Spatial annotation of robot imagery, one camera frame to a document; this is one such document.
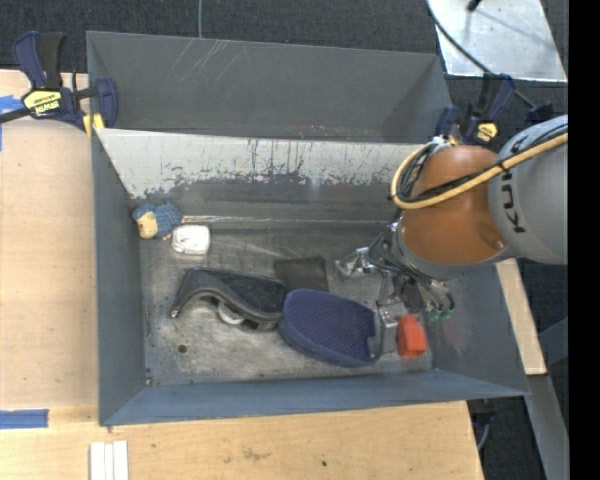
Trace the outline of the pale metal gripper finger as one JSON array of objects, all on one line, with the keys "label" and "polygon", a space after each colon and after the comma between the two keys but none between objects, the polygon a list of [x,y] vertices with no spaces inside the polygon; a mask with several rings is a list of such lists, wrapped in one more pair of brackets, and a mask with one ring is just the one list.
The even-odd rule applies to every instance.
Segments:
[{"label": "pale metal gripper finger", "polygon": [[405,306],[402,303],[378,306],[372,313],[373,334],[367,338],[367,348],[373,359],[379,359],[397,349],[397,328]]}]

